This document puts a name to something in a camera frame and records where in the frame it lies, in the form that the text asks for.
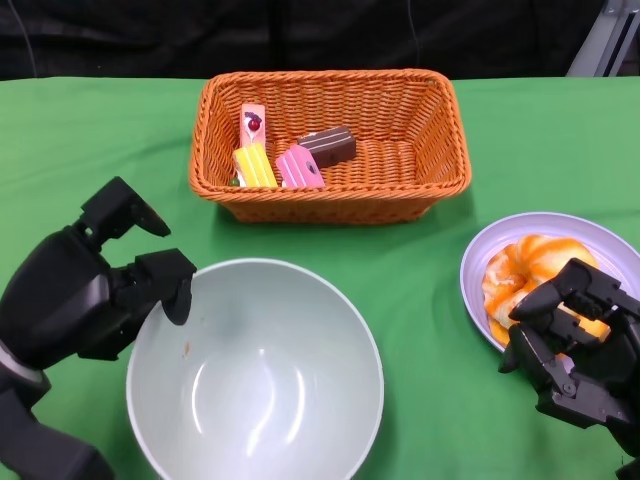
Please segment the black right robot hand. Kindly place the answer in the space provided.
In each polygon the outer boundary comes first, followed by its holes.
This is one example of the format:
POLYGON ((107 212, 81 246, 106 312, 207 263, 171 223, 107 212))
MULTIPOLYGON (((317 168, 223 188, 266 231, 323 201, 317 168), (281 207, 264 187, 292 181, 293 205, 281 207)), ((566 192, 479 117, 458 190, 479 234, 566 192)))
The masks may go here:
POLYGON ((639 427, 639 302, 573 258, 511 311, 500 372, 521 370, 539 412, 618 436, 639 427))

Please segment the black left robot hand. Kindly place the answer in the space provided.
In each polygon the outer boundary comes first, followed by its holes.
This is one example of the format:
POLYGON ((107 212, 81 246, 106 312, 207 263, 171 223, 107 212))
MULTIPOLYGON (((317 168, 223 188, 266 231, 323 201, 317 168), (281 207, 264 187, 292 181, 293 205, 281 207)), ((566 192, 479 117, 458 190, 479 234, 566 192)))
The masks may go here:
POLYGON ((197 268, 178 249, 113 267, 103 244, 131 227, 166 237, 163 219, 122 178, 82 206, 79 219, 44 240, 23 261, 1 297, 1 340, 23 364, 45 370, 81 358, 114 361, 155 306, 186 323, 197 268))

